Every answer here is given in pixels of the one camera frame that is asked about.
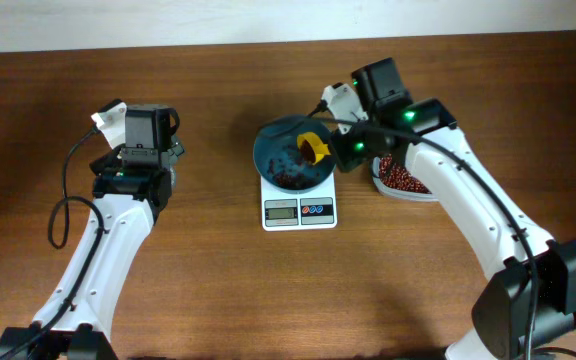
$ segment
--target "scale display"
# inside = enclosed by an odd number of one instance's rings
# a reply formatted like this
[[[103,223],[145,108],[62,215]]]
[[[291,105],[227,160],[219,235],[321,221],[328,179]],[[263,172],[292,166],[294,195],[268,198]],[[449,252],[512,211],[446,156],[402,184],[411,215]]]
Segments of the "scale display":
[[[334,176],[303,194],[284,192],[261,178],[261,207],[267,231],[333,228],[337,225]]]

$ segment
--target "brown tabletop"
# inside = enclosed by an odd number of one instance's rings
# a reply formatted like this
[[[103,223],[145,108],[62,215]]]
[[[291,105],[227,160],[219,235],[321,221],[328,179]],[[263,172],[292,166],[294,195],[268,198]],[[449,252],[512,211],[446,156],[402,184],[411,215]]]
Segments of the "brown tabletop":
[[[120,97],[174,106],[188,151],[117,304],[120,358],[350,358],[461,338],[486,281],[438,204],[384,198],[363,167],[337,174],[335,229],[261,227],[256,128],[390,56],[526,214],[576,239],[576,32],[0,54],[0,335],[61,278],[87,216],[73,206],[69,244],[50,247],[61,165]],[[106,147],[74,156],[71,194],[91,196]],[[555,344],[576,349],[576,332]]]

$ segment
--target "green light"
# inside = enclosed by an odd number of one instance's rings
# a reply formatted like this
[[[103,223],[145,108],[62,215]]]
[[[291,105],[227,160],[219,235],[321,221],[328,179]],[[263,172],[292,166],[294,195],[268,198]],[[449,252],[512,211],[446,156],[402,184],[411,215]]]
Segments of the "green light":
[[[404,117],[406,118],[406,120],[412,121],[415,118],[415,112],[414,111],[406,111],[404,113]]]

